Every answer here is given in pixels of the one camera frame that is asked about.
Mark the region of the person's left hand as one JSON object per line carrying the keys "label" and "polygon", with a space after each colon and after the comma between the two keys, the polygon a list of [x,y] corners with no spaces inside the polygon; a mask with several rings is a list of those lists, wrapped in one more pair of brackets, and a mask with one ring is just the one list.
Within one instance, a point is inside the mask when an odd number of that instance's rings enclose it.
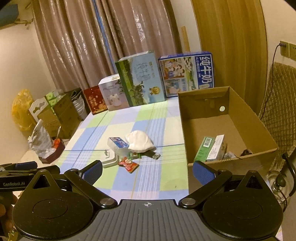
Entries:
{"label": "person's left hand", "polygon": [[1,192],[1,240],[7,240],[14,228],[12,211],[17,200],[13,192]]}

